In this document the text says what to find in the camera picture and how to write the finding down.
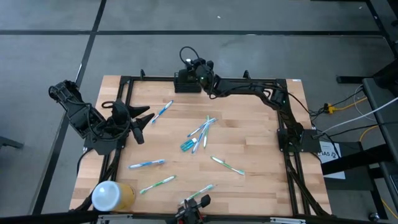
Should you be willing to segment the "black stand foot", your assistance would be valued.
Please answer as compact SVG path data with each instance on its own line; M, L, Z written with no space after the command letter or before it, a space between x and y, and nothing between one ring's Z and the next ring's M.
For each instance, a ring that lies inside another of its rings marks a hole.
M0 149L3 146L9 146L9 147L13 147L13 148L16 148L16 149L22 149L24 144L20 143L20 142L17 142L17 141L14 141L12 139L8 139L8 138L0 136Z

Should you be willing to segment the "green white toothbrush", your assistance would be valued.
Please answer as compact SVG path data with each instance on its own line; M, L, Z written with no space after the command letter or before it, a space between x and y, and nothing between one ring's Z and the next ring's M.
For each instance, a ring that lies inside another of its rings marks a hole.
M209 191L209 190L211 190L213 188L214 188L213 184L207 185L204 189L201 189L201 190L195 192L194 194L192 194L191 196L189 196L189 197L185 198L184 200L182 200L180 202L180 205L183 205L184 201L189 201L190 199L193 199L193 198L195 198L195 197L197 197L197 196L199 196L199 195L201 195L201 194L203 194L203 193L205 193L205 192L207 192L207 191Z
M209 116L209 115L206 116L206 120L207 120L207 121L210 120L210 116ZM205 129L205 135L204 135L204 138L203 138L203 148L204 148L204 149L206 149L206 146L207 146L207 141L208 141L208 129L209 129L209 125L208 125L208 126L206 127L206 129Z
M170 176L170 177L168 177L168 178L166 178L164 180L156 182L156 183L154 183L154 184L142 189L139 193L140 194L145 194L148 190L153 189L154 187L160 186L162 184L166 184L167 182L170 182L171 180L174 180L176 177L177 177L176 175L172 175L172 176Z
M229 164L225 163L224 161L222 161L221 159L219 159L217 157L211 156L210 158L212 160L214 160L215 162L221 164L222 166L225 166L226 168L228 168L228 169L230 169L230 170L232 170L234 172L237 172L240 175L245 175L245 172L243 170L235 169L235 168L233 168L232 166L230 166Z

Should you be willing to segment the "black equipment stand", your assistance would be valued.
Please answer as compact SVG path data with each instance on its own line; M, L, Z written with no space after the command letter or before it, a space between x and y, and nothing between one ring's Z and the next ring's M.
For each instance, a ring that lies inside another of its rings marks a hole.
M325 177L328 190L375 189L374 179L384 178L398 188L398 163L395 162L387 144L364 150L360 142L341 142L341 157L322 164L323 174L343 172L344 179Z

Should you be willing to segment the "yellow canister white lid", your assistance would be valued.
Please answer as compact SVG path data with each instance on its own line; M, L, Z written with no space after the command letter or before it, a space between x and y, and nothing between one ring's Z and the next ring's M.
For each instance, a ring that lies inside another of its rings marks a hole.
M135 198L135 191L130 185L110 180L98 184L91 194L94 208L101 212L128 210Z

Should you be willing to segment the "black clamp device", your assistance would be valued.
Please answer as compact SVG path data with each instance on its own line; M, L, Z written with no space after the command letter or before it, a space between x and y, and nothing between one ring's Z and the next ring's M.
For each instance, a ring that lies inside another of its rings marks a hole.
M184 200L184 205L181 206L174 216L176 224L204 224L205 218L200 213L201 208L207 207L211 203L211 197L206 194L199 202L194 198Z

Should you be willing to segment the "dark grey desk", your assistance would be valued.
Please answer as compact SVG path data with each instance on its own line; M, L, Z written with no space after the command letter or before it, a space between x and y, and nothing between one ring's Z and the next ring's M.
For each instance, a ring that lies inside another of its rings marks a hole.
M365 78L363 87L391 156L379 167L398 214L398 96L380 88L373 78Z

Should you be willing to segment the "black aluminium table frame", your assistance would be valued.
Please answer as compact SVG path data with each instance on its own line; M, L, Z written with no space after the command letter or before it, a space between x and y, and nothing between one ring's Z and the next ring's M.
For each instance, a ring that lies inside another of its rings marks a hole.
M210 184L214 188L208 192L211 203L203 210L205 215L291 217L304 211L300 192L287 177L286 156L279 148L277 113L259 98L232 95L211 100L203 92L176 93L170 77L103 77L97 104L116 98L133 106L149 106L153 113L174 100L154 124L144 128L143 144L129 136L121 151L116 180L136 193L128 213L172 215L182 200ZM183 152L180 146L198 139L201 130L187 135L206 122L207 115L217 121L209 125L206 149L202 139L195 154L193 147ZM128 169L159 159L165 163ZM177 177L139 193L172 175Z

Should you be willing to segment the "teal mouthwash bottle white cap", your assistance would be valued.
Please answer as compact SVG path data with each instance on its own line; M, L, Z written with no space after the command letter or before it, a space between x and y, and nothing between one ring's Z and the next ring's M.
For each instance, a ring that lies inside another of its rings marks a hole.
M197 143L197 139L196 138L192 138L189 139L188 141L186 141L185 143L183 143L180 148L183 152L188 151L189 149L191 149L195 144Z

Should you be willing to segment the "white paper sheet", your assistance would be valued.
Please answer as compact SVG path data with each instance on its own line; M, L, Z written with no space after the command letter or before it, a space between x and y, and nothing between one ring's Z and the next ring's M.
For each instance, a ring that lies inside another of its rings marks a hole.
M334 143L332 146L331 142L320 141L321 152L317 154L318 158L321 160L321 163L326 163L338 159L341 157L340 145L338 143ZM333 174L324 175L325 178L330 179L340 179L345 180L345 172L335 172Z

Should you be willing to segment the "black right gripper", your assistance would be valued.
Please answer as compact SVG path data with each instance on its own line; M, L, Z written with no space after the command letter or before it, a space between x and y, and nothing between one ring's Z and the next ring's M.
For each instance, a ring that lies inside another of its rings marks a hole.
M203 58L186 59L186 69L178 71L179 83L197 83L206 93L212 93L215 84L213 63Z

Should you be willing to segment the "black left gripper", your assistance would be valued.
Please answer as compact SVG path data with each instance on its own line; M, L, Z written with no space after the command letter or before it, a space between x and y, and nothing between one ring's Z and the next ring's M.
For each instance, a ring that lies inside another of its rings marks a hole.
M138 144L144 143L143 129L151 122L155 116L154 113L145 115L139 118L139 115L150 109L149 106L129 106L126 105L129 112L128 121L123 124L123 138L126 139L130 132L132 132L134 139Z

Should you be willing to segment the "blue white toothbrush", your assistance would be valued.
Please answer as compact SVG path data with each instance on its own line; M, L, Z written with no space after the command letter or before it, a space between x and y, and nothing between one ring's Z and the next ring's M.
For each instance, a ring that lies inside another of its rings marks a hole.
M152 119L151 124L154 124L156 120L173 104L174 100L168 102L160 111L159 113Z
M128 166L128 169L137 169L140 167L144 167L144 166L151 166L151 165L155 165L155 164L163 164L165 163L165 159L159 159L159 160L155 160L155 161L147 161L147 162L141 162L139 164L133 164Z
M204 122L199 128L197 128L196 130L194 130L192 133L188 134L187 137L189 138L190 136L193 136L195 133L197 133L199 130L204 129L206 125L214 123L215 121L217 121L216 118L212 118L206 122Z
M201 133L197 139L197 142L195 143L193 149L192 149L192 154L195 154L199 148L200 142L203 139L204 135L205 135L205 131L208 129L209 125L212 123L211 120L207 121L205 123L205 125L203 126L203 128L201 129Z

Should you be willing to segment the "black floor stand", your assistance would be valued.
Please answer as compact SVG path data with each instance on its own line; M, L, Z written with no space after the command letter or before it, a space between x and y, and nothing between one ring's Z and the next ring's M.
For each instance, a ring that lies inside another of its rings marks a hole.
M337 76L336 81L341 84L359 84L365 78L373 78L380 88L398 86L398 59L380 69L371 76Z

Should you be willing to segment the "silver metal bracket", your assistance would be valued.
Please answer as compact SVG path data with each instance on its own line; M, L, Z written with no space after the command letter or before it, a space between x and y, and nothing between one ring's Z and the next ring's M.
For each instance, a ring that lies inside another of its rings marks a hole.
M302 219L283 217L270 217L270 222L276 224L306 224L306 221Z

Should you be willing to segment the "black crossbeam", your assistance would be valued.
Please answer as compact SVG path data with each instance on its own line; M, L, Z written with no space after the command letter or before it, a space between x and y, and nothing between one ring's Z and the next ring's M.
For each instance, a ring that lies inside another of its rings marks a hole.
M47 213L39 215L24 215L15 217L0 217L0 224L81 224L95 221L125 219L125 220L163 220L168 224L176 223L175 215L170 214L143 214L143 213L116 213L99 211L80 211ZM203 215L205 222L259 222L270 223L270 217L277 216L239 216L239 215ZM295 215L292 217L306 221L306 224L389 224L383 222L371 222L364 220L352 220L337 217L318 217L314 215Z

